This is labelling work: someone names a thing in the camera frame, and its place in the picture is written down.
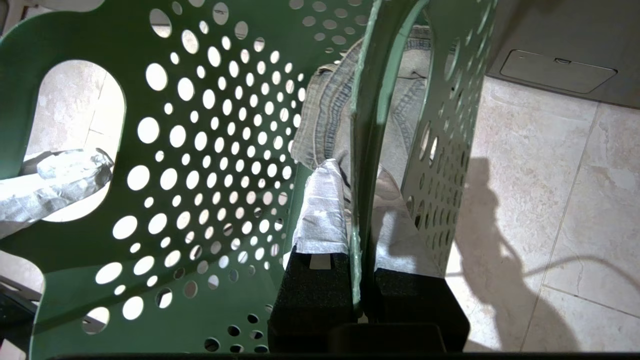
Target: fabric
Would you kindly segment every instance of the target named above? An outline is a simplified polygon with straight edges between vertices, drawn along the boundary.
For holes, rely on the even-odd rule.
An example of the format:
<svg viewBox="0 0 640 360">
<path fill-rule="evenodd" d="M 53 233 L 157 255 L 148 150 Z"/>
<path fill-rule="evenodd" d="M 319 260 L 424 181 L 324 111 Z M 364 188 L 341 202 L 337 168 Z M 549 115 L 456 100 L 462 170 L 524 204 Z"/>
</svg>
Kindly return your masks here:
<svg viewBox="0 0 640 360">
<path fill-rule="evenodd" d="M 349 254 L 347 238 L 340 168 L 326 160 L 307 179 L 293 245 L 301 254 Z"/>
<path fill-rule="evenodd" d="M 426 78 L 431 64 L 431 33 L 426 26 L 414 26 L 404 48 L 392 96 L 380 165 L 401 184 L 411 151 L 415 128 L 422 113 Z M 320 67 L 311 77 L 301 112 L 300 127 L 291 155 L 315 169 L 335 158 L 351 175 L 351 91 L 362 40 L 354 44 L 339 64 Z"/>
<path fill-rule="evenodd" d="M 293 245 L 302 254 L 349 254 L 342 177 L 337 161 L 326 160 L 311 174 Z M 376 249 L 374 269 L 441 277 L 433 251 L 416 229 L 402 193 L 391 173 L 378 167 L 373 200 L 371 241 Z"/>
<path fill-rule="evenodd" d="M 43 152 L 19 177 L 0 181 L 0 239 L 94 194 L 111 180 L 113 160 L 102 150 Z"/>
</svg>

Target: beige tile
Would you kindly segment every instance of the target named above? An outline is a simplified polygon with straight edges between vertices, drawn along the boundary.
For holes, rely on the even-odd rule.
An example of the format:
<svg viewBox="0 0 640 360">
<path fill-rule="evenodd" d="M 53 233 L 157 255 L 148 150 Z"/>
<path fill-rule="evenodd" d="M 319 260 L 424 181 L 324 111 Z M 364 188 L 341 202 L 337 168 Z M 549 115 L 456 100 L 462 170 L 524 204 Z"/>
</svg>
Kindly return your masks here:
<svg viewBox="0 0 640 360">
<path fill-rule="evenodd" d="M 542 288 L 524 351 L 640 351 L 640 319 Z"/>
<path fill-rule="evenodd" d="M 87 61 L 66 61 L 43 79 L 27 154 L 84 145 L 106 72 Z"/>
<path fill-rule="evenodd" d="M 447 269 L 474 343 L 520 350 L 596 106 L 485 81 Z"/>
<path fill-rule="evenodd" d="M 0 342 L 0 360 L 25 360 L 27 355 L 14 344 L 5 340 Z"/>
<path fill-rule="evenodd" d="M 124 96 L 120 85 L 111 74 L 107 73 L 90 129 L 107 136 L 120 138 L 124 111 Z"/>
<path fill-rule="evenodd" d="M 32 262 L 0 250 L 0 274 L 28 288 L 42 292 L 44 277 Z"/>
<path fill-rule="evenodd" d="M 596 120 L 545 284 L 640 316 L 640 111 Z"/>
</svg>

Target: tile floor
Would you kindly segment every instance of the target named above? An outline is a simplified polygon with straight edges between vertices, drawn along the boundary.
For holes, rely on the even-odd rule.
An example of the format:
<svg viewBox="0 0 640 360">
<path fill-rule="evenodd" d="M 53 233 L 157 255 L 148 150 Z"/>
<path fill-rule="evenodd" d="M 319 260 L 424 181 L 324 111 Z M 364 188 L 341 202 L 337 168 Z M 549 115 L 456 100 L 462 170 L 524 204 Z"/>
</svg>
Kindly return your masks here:
<svg viewBox="0 0 640 360">
<path fill-rule="evenodd" d="M 115 158 L 123 114 L 104 70 L 59 65 L 28 152 L 101 147 Z M 640 110 L 486 79 L 447 269 L 472 324 L 468 351 L 640 351 L 636 154 Z M 48 220 L 72 220 L 105 194 Z M 35 266 L 3 252 L 0 274 L 42 289 Z"/>
</svg>

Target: circular hole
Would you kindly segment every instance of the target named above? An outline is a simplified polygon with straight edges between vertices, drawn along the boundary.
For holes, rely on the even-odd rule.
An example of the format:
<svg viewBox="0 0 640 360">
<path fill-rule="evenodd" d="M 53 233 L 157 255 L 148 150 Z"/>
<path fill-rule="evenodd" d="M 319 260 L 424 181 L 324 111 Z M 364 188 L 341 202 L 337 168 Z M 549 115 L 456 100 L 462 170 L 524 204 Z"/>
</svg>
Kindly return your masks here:
<svg viewBox="0 0 640 360">
<path fill-rule="evenodd" d="M 358 15 L 355 17 L 356 24 L 365 26 L 367 24 L 367 17 L 365 15 Z"/>
<path fill-rule="evenodd" d="M 200 245 L 196 245 L 193 247 L 193 249 L 191 249 L 191 252 L 189 253 L 189 259 L 198 259 L 200 255 L 202 255 L 202 247 Z"/>
<path fill-rule="evenodd" d="M 197 171 L 192 171 L 187 175 L 187 188 L 192 190 L 198 185 L 198 181 L 200 180 L 200 174 Z"/>
<path fill-rule="evenodd" d="M 326 10 L 326 5 L 320 1 L 314 2 L 311 7 L 313 7 L 313 9 L 317 12 L 323 12 Z"/>
<path fill-rule="evenodd" d="M 195 90 L 193 88 L 193 83 L 191 80 L 187 78 L 182 78 L 178 81 L 178 95 L 184 101 L 189 101 L 193 98 L 193 94 Z"/>
<path fill-rule="evenodd" d="M 222 255 L 218 260 L 218 266 L 220 266 L 221 269 L 224 269 L 228 265 L 229 265 L 229 257 L 226 255 Z"/>
<path fill-rule="evenodd" d="M 220 342 L 214 338 L 208 338 L 204 341 L 204 349 L 208 352 L 216 352 L 220 349 Z"/>
<path fill-rule="evenodd" d="M 233 78 L 236 78 L 238 76 L 239 72 L 240 72 L 240 68 L 238 67 L 238 63 L 235 62 L 234 60 L 231 60 L 229 62 L 229 74 Z"/>
<path fill-rule="evenodd" d="M 220 66 L 221 58 L 220 52 L 215 47 L 211 46 L 207 51 L 207 57 L 209 58 L 209 63 L 213 67 Z"/>
<path fill-rule="evenodd" d="M 149 13 L 149 23 L 157 36 L 161 38 L 168 38 L 171 36 L 171 21 L 169 20 L 169 16 L 167 16 L 162 10 L 151 10 Z"/>
<path fill-rule="evenodd" d="M 190 54 L 198 52 L 198 38 L 191 30 L 184 30 L 182 32 L 182 45 Z"/>
<path fill-rule="evenodd" d="M 262 331 L 253 330 L 251 333 L 249 333 L 249 337 L 254 340 L 259 340 L 264 337 L 264 334 L 262 333 Z"/>
<path fill-rule="evenodd" d="M 334 37 L 331 38 L 331 40 L 336 45 L 344 45 L 347 42 L 347 39 L 345 39 L 344 36 L 342 36 L 342 35 L 335 35 Z"/>
<path fill-rule="evenodd" d="M 169 246 L 169 244 L 171 244 L 171 238 L 169 238 L 168 236 L 164 239 L 162 239 L 162 241 L 160 241 L 160 247 L 161 248 L 165 248 L 167 246 Z"/>
<path fill-rule="evenodd" d="M 231 49 L 231 40 L 229 40 L 228 37 L 222 37 L 222 48 L 224 48 L 224 50 L 229 50 Z"/>
<path fill-rule="evenodd" d="M 149 279 L 147 280 L 147 286 L 152 287 L 157 282 L 158 282 L 158 276 L 153 275 L 152 277 L 149 277 Z"/>
<path fill-rule="evenodd" d="M 144 305 L 145 303 L 142 301 L 141 297 L 132 297 L 124 303 L 124 306 L 122 307 L 122 316 L 127 320 L 135 320 L 140 316 L 140 314 L 142 314 Z"/>
<path fill-rule="evenodd" d="M 196 268 L 196 270 L 198 271 L 198 274 L 204 274 L 207 272 L 207 270 L 209 269 L 209 264 L 207 263 L 206 260 L 202 260 L 201 262 L 199 262 L 198 267 Z"/>
<path fill-rule="evenodd" d="M 138 165 L 132 168 L 129 172 L 129 176 L 127 176 L 127 184 L 131 190 L 140 190 L 149 182 L 149 176 L 149 169 L 144 165 Z"/>
<path fill-rule="evenodd" d="M 246 251 L 240 252 L 238 254 L 238 263 L 244 264 L 249 259 L 249 254 Z"/>
<path fill-rule="evenodd" d="M 216 255 L 221 249 L 222 244 L 219 241 L 214 241 L 213 244 L 211 244 L 211 254 Z"/>
<path fill-rule="evenodd" d="M 154 258 L 153 256 L 145 256 L 144 258 L 138 260 L 138 262 L 133 266 L 133 273 L 135 275 L 143 275 L 147 273 L 154 266 Z"/>
<path fill-rule="evenodd" d="M 137 226 L 138 220 L 131 215 L 127 215 L 118 220 L 113 226 L 113 237 L 119 240 L 126 239 L 133 234 Z"/>
<path fill-rule="evenodd" d="M 292 8 L 293 10 L 297 10 L 302 8 L 302 6 L 305 4 L 305 0 L 290 0 L 289 1 L 289 7 Z"/>
<path fill-rule="evenodd" d="M 197 293 L 198 285 L 196 284 L 196 282 L 193 280 L 187 281 L 187 283 L 184 285 L 184 296 L 186 296 L 187 299 L 193 299 Z"/>
<path fill-rule="evenodd" d="M 155 91 L 166 88 L 168 82 L 166 71 L 160 64 L 153 63 L 147 67 L 146 71 L 147 83 L 149 87 Z"/>
<path fill-rule="evenodd" d="M 213 21 L 218 25 L 224 25 L 229 19 L 229 8 L 225 3 L 217 3 L 213 6 Z"/>
<path fill-rule="evenodd" d="M 175 271 L 173 272 L 173 278 L 174 279 L 181 279 L 184 276 L 184 268 L 177 268 L 175 269 Z"/>
<path fill-rule="evenodd" d="M 82 320 L 82 330 L 89 335 L 95 335 L 103 331 L 109 323 L 109 309 L 96 307 L 89 311 Z"/>
<path fill-rule="evenodd" d="M 237 250 L 240 249 L 240 239 L 233 239 L 233 241 L 231 242 L 231 249 L 232 250 Z"/>
<path fill-rule="evenodd" d="M 244 21 L 240 21 L 236 24 L 236 37 L 240 40 L 246 38 L 249 33 L 249 25 Z"/>
<path fill-rule="evenodd" d="M 138 124 L 138 138 L 140 138 L 140 141 L 142 141 L 143 143 L 154 142 L 158 138 L 159 134 L 160 126 L 158 125 L 158 122 L 153 118 L 145 117 Z"/>
<path fill-rule="evenodd" d="M 200 23 L 198 24 L 198 27 L 200 28 L 200 31 L 203 34 L 208 34 L 209 33 L 209 25 L 206 22 L 200 21 Z"/>
<path fill-rule="evenodd" d="M 118 286 L 116 287 L 116 290 L 114 290 L 114 291 L 113 291 L 113 294 L 114 294 L 114 295 L 121 295 L 121 294 L 122 294 L 126 289 L 127 289 L 127 287 L 126 287 L 126 286 L 124 286 L 124 285 L 118 285 Z"/>
<path fill-rule="evenodd" d="M 171 4 L 171 9 L 176 15 L 182 15 L 182 6 L 177 1 L 174 1 Z"/>
<path fill-rule="evenodd" d="M 406 201 L 406 209 L 409 211 L 409 214 L 413 216 L 413 197 L 409 196 L 409 199 Z"/>
<path fill-rule="evenodd" d="M 433 145 L 431 146 L 431 152 L 429 153 L 429 166 L 433 165 L 433 161 L 436 157 L 436 150 L 438 149 L 438 137 L 433 139 Z"/>
<path fill-rule="evenodd" d="M 323 21 L 322 25 L 324 26 L 325 29 L 329 29 L 329 30 L 335 29 L 338 27 L 338 23 L 331 19 L 327 19 Z"/>
<path fill-rule="evenodd" d="M 253 50 L 255 50 L 256 53 L 259 53 L 263 49 L 264 49 L 264 39 L 261 37 L 255 39 L 255 41 L 253 42 Z"/>
<path fill-rule="evenodd" d="M 178 215 L 178 219 L 175 222 L 175 225 L 178 229 L 182 230 L 187 225 L 189 225 L 189 221 L 191 220 L 191 214 L 188 211 L 183 211 L 180 215 Z"/>
<path fill-rule="evenodd" d="M 114 281 L 118 276 L 120 276 L 120 273 L 122 273 L 122 264 L 110 263 L 104 265 L 95 274 L 95 282 L 100 285 L 107 284 L 111 281 Z"/>
<path fill-rule="evenodd" d="M 427 124 L 424 127 L 424 132 L 422 133 L 422 141 L 420 143 L 420 160 L 424 159 L 424 155 L 427 152 L 427 144 L 429 143 L 429 132 L 430 132 L 430 124 Z"/>
<path fill-rule="evenodd" d="M 255 259 L 260 261 L 260 260 L 262 260 L 263 257 L 264 257 L 264 249 L 262 247 L 259 247 L 255 251 Z"/>
<path fill-rule="evenodd" d="M 205 231 L 204 231 L 204 238 L 209 240 L 211 239 L 211 236 L 213 236 L 213 226 L 209 226 Z"/>
<path fill-rule="evenodd" d="M 218 288 L 218 286 L 220 286 L 220 279 L 216 275 L 211 275 L 207 280 L 207 284 L 209 285 L 209 288 L 211 290 L 215 290 Z"/>
<path fill-rule="evenodd" d="M 231 351 L 231 352 L 233 352 L 235 354 L 238 354 L 240 352 L 243 352 L 244 348 L 243 348 L 242 345 L 236 344 L 236 345 L 231 345 L 231 347 L 229 348 L 229 351 Z"/>
<path fill-rule="evenodd" d="M 227 327 L 227 332 L 231 336 L 238 336 L 240 335 L 240 328 L 235 325 L 230 325 L 229 327 Z"/>
<path fill-rule="evenodd" d="M 131 245 L 131 247 L 129 248 L 129 252 L 131 254 L 135 254 L 136 252 L 138 252 L 140 250 L 140 248 L 141 248 L 140 243 L 135 243 L 135 244 Z"/>
<path fill-rule="evenodd" d="M 336 17 L 339 17 L 339 18 L 341 18 L 341 19 L 343 19 L 343 18 L 347 17 L 347 15 L 348 15 L 347 10 L 345 10 L 345 9 L 340 9 L 340 8 L 335 9 L 333 12 L 334 12 L 334 14 L 335 14 L 335 16 L 336 16 Z"/>
<path fill-rule="evenodd" d="M 171 251 L 164 259 L 164 265 L 168 268 L 176 265 L 180 261 L 180 252 L 178 250 Z"/>
<path fill-rule="evenodd" d="M 302 19 L 302 24 L 304 26 L 313 26 L 316 24 L 316 18 L 313 16 L 307 16 L 304 19 Z"/>
<path fill-rule="evenodd" d="M 171 300 L 173 300 L 173 293 L 171 292 L 171 289 L 161 289 L 156 295 L 156 305 L 161 309 L 168 307 L 169 304 L 171 304 Z"/>
<path fill-rule="evenodd" d="M 231 282 L 238 281 L 238 270 L 231 269 L 231 271 L 229 272 L 229 280 L 231 280 Z"/>
</svg>

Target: laundry basket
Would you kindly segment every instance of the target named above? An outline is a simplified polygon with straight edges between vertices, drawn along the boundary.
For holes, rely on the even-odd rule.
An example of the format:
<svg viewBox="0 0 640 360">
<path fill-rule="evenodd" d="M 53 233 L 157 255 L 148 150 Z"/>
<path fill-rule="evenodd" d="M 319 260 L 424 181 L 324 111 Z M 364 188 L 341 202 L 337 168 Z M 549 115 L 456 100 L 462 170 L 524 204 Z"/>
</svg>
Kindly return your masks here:
<svg viewBox="0 0 640 360">
<path fill-rule="evenodd" d="M 106 0 L 7 34 L 0 178 L 18 174 L 38 87 L 56 64 L 100 65 L 126 101 L 104 202 L 78 220 L 41 221 L 0 240 L 0 249 L 44 273 L 31 358 L 267 352 L 266 324 L 310 174 L 288 151 L 306 82 L 367 32 L 354 83 L 358 238 L 369 228 L 385 104 L 407 26 L 422 15 L 433 27 L 432 70 L 403 186 L 420 233 L 445 264 L 494 8 L 487 0 Z M 166 81 L 147 81 L 150 68 Z M 96 321 L 95 309 L 108 321 Z"/>
</svg>

